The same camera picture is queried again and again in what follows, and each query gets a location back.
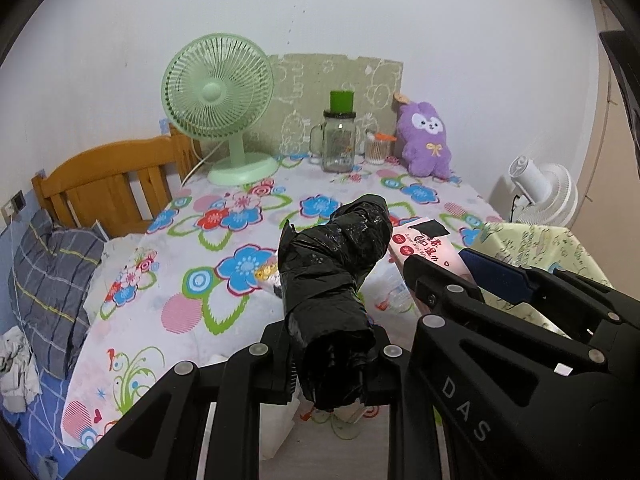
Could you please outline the black plastic bag bundle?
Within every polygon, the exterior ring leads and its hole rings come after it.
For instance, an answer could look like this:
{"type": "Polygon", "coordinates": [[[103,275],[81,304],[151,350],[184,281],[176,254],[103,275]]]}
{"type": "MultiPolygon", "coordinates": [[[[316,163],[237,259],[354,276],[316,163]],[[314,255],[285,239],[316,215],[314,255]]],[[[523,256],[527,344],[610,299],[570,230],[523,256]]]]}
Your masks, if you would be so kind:
{"type": "Polygon", "coordinates": [[[386,255],[393,226],[385,198],[366,194],[321,226],[286,222],[278,247],[285,324],[305,398],[332,412],[361,398],[376,337],[359,289],[386,255]]]}

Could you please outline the yellow cartoon tissue pack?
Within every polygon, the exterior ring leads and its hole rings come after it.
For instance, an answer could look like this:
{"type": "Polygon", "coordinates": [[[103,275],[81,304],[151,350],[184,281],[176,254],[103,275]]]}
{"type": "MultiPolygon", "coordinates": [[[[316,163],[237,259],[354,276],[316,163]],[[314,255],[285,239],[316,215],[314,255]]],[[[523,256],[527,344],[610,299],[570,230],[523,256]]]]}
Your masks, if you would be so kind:
{"type": "Polygon", "coordinates": [[[254,272],[254,277],[260,289],[282,298],[278,258],[276,255],[271,256],[261,266],[258,266],[254,272]]]}

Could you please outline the yellow cartoon storage box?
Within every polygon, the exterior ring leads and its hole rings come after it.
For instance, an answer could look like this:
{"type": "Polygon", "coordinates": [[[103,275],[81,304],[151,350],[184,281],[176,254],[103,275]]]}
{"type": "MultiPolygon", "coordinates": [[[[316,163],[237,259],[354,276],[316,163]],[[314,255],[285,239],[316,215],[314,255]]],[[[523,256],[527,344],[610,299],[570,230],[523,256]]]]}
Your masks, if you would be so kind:
{"type": "MultiPolygon", "coordinates": [[[[467,248],[511,266],[530,266],[549,273],[560,269],[606,286],[611,284],[596,260],[567,228],[491,221],[482,227],[473,244],[467,248]]],[[[509,304],[491,292],[482,288],[481,290],[488,306],[550,332],[564,334],[548,316],[540,313],[531,304],[509,304]]]]}

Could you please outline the white standing fan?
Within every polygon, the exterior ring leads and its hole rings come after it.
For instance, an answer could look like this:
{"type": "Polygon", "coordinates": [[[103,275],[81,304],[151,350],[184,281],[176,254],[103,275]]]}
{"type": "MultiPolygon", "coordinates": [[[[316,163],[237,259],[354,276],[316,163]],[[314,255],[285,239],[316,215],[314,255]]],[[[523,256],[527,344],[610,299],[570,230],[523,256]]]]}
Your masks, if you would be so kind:
{"type": "Polygon", "coordinates": [[[520,191],[511,221],[536,226],[568,226],[578,206],[578,189],[568,170],[558,164],[537,166],[520,156],[509,166],[509,177],[520,191]]]}

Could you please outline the floral tablecloth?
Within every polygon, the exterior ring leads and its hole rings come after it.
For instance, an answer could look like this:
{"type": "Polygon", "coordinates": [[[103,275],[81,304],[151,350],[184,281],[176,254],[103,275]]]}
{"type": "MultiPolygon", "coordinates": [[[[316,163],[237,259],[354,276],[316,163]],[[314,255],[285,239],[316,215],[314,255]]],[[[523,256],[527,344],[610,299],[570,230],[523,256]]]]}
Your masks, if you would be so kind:
{"type": "Polygon", "coordinates": [[[498,219],[459,177],[416,178],[398,162],[328,174],[299,156],[270,178],[242,188],[192,179],[137,237],[105,249],[84,303],[89,329],[70,378],[63,442],[91,448],[174,364],[227,359],[283,315],[256,271],[280,233],[326,223],[364,194],[386,200],[390,221],[440,222],[457,248],[498,219]]]}

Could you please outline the purple plush bunny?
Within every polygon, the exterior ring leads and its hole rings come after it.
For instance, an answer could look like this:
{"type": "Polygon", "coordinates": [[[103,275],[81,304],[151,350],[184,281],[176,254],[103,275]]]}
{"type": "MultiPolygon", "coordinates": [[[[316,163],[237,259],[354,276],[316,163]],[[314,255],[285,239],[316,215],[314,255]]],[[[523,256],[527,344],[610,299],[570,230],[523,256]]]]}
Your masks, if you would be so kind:
{"type": "Polygon", "coordinates": [[[397,134],[401,140],[401,158],[413,177],[451,176],[451,151],[447,130],[435,107],[429,102],[414,102],[408,96],[394,93],[398,106],[397,134]]]}

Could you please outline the toothpick jar orange lid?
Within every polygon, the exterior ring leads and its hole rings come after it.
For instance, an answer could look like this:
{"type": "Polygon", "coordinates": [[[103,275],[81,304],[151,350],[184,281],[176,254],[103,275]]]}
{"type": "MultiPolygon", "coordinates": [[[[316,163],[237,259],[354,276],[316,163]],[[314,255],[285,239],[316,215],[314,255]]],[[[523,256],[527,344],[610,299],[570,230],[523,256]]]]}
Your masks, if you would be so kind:
{"type": "Polygon", "coordinates": [[[364,160],[373,165],[384,164],[392,154],[396,141],[396,136],[391,134],[368,130],[364,138],[364,160]]]}

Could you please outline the blue bed sheet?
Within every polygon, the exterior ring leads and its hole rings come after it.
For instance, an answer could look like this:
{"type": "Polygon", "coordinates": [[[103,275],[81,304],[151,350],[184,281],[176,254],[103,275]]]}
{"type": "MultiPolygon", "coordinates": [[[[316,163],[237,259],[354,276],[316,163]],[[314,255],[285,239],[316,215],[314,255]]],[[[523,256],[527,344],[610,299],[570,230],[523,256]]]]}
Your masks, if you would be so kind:
{"type": "MultiPolygon", "coordinates": [[[[23,330],[22,322],[17,319],[11,307],[8,278],[17,245],[20,244],[28,221],[20,223],[17,228],[11,226],[1,237],[2,333],[14,325],[23,330]]],[[[1,417],[17,431],[18,443],[25,449],[29,468],[42,478],[62,479],[86,454],[82,448],[74,448],[64,443],[62,438],[63,412],[74,367],[70,376],[64,380],[47,373],[38,366],[37,361],[36,367],[40,395],[29,404],[25,413],[11,413],[2,406],[1,417]]]]}

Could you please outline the glass mason jar mug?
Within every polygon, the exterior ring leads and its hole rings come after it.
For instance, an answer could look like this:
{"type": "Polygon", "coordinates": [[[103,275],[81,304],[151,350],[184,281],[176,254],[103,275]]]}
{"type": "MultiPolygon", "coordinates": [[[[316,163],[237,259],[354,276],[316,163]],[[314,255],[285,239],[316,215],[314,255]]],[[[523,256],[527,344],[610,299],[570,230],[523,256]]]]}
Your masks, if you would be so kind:
{"type": "Polygon", "coordinates": [[[344,174],[355,165],[356,113],[323,112],[323,122],[310,130],[309,151],[325,172],[344,174]]]}

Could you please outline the white crumpled cloth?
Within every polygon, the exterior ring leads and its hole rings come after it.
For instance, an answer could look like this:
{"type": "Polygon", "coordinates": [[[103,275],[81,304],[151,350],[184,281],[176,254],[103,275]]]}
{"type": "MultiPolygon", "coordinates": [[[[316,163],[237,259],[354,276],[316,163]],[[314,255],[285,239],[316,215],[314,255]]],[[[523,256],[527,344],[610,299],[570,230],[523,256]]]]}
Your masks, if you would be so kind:
{"type": "Polygon", "coordinates": [[[32,349],[17,325],[1,335],[0,376],[3,407],[11,413],[25,413],[41,388],[32,349]]]}

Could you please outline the green cup on jar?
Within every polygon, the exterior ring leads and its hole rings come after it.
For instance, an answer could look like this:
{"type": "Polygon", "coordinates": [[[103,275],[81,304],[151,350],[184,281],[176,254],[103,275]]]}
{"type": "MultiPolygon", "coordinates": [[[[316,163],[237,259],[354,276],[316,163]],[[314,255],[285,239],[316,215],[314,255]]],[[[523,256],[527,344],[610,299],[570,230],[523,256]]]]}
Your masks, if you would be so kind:
{"type": "Polygon", "coordinates": [[[332,90],[329,110],[334,114],[349,114],[354,111],[354,92],[352,90],[332,90]]]}

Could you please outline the grey plaid pillow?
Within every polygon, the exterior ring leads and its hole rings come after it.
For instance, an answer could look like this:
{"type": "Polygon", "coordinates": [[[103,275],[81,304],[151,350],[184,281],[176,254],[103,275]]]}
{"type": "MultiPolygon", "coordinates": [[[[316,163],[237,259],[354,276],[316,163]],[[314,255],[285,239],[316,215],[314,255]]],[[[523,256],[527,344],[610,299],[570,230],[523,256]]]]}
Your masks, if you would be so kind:
{"type": "Polygon", "coordinates": [[[73,370],[89,329],[84,302],[101,263],[97,229],[66,229],[38,210],[15,251],[11,307],[40,368],[59,380],[73,370]]]}

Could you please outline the green cartoon board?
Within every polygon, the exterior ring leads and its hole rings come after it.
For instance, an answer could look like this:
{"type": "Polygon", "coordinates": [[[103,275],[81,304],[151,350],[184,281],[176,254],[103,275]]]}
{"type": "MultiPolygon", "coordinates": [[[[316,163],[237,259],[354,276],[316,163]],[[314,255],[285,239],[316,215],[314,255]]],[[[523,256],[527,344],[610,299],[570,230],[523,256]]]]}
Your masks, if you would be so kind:
{"type": "Polygon", "coordinates": [[[357,152],[369,131],[395,132],[394,93],[404,64],[384,58],[338,54],[285,54],[269,58],[273,72],[271,103],[259,122],[243,134],[247,151],[270,155],[305,154],[310,130],[323,122],[330,93],[354,94],[357,152]]]}

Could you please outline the green desk fan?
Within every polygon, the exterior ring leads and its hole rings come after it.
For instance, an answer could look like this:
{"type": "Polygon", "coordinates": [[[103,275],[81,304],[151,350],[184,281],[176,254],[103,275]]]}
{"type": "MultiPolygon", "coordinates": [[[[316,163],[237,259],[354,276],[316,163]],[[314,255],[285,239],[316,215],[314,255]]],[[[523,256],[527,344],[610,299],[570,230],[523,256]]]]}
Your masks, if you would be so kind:
{"type": "Polygon", "coordinates": [[[273,72],[253,41],[220,32],[195,39],[168,63],[160,96],[169,122],[194,141],[224,141],[229,156],[215,162],[207,180],[218,186],[258,182],[276,173],[273,156],[248,152],[243,134],[264,116],[273,72]]]}

